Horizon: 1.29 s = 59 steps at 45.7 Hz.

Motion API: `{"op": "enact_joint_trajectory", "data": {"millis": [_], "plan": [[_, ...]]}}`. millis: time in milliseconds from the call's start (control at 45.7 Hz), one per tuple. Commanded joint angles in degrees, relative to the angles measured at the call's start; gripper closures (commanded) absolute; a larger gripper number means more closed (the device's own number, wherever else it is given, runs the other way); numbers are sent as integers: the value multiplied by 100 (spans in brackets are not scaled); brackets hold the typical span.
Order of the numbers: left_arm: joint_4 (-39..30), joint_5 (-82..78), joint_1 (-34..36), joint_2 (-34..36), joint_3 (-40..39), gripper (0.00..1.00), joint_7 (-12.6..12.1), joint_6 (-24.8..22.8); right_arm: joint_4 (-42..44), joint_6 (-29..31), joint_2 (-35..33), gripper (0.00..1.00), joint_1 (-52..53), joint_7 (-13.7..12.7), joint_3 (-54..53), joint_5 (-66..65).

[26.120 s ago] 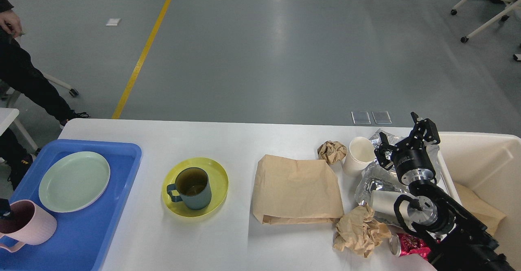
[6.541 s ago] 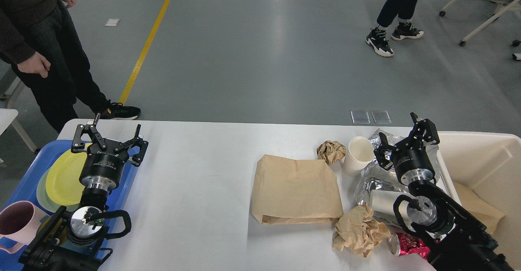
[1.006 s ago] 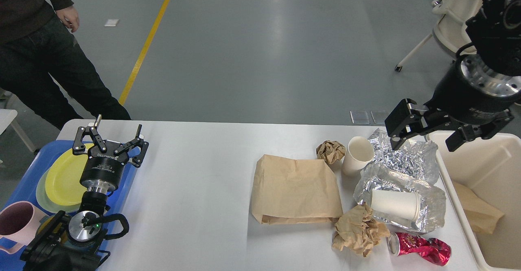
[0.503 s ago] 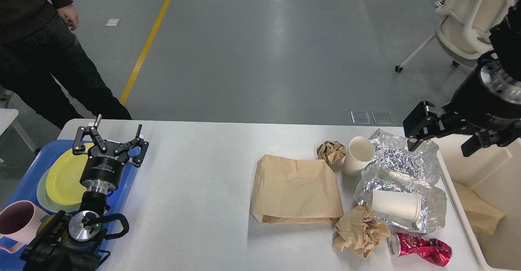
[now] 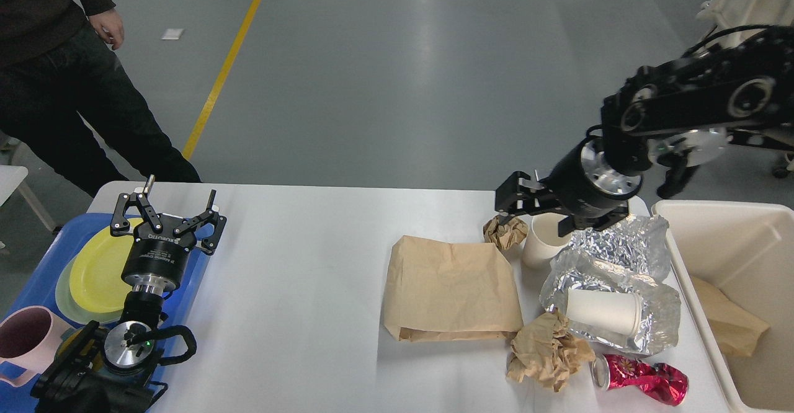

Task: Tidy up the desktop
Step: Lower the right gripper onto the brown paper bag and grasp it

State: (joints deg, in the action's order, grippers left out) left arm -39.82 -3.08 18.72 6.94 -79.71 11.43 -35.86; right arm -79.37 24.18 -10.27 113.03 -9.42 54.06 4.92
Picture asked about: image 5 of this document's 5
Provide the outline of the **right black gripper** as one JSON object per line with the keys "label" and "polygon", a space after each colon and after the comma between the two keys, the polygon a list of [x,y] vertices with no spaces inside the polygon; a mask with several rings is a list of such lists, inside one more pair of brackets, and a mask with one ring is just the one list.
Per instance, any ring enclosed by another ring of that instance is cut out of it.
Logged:
{"label": "right black gripper", "polygon": [[568,212],[558,223],[558,237],[604,231],[629,216],[628,201],[642,186],[642,175],[624,175],[608,164],[601,137],[587,137],[542,180],[511,173],[494,192],[494,212],[510,218],[547,212],[551,192]]}

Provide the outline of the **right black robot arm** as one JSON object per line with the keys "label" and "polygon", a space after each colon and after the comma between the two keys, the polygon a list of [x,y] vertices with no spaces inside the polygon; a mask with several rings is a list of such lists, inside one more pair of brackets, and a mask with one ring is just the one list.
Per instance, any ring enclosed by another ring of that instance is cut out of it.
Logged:
{"label": "right black robot arm", "polygon": [[543,179],[514,172],[496,190],[499,224],[556,213],[558,235],[603,231],[627,217],[628,202],[654,165],[667,168],[661,198],[682,192],[726,145],[791,152],[792,26],[741,25],[715,32],[680,58],[642,66],[605,97],[600,122]]}

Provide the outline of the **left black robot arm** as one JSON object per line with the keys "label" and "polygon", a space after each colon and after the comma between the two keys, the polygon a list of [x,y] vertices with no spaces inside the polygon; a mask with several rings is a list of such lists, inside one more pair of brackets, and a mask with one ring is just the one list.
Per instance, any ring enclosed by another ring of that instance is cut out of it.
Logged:
{"label": "left black robot arm", "polygon": [[56,352],[31,389],[37,412],[145,412],[166,393],[154,380],[162,366],[196,354],[184,325],[166,324],[167,297],[181,288],[189,255],[213,255],[226,226],[211,190],[204,212],[192,218],[157,212],[148,196],[155,176],[141,190],[120,193],[109,224],[113,237],[133,238],[121,279],[131,290],[113,327],[91,321]]}

